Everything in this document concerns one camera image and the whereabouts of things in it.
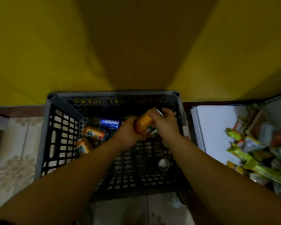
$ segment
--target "pile of snack packages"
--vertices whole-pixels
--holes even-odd
[[[241,160],[227,166],[281,196],[281,131],[258,105],[248,105],[249,118],[238,117],[233,128],[226,128],[234,139],[227,149]]]

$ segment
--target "person's right arm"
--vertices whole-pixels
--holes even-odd
[[[173,112],[162,111],[165,118],[153,112],[149,115],[164,145],[206,208],[222,224],[281,224],[281,197],[204,153],[180,135]]]

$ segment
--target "forearm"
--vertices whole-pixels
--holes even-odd
[[[12,197],[0,208],[0,220],[18,225],[72,223],[119,155],[118,142],[113,139],[105,142]]]
[[[281,223],[281,197],[227,168],[184,137],[172,142],[169,148],[174,159],[222,223]]]

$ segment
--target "tiled floor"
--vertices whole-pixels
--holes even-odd
[[[11,118],[0,141],[0,206],[33,182],[42,117]],[[171,193],[100,201],[88,206],[94,225],[190,225],[186,207],[176,208]]]

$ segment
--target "person's left hand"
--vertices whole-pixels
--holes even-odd
[[[145,140],[145,137],[134,131],[133,124],[137,117],[129,117],[120,128],[116,131],[116,134],[112,137],[117,142],[122,151],[132,148],[138,141]]]

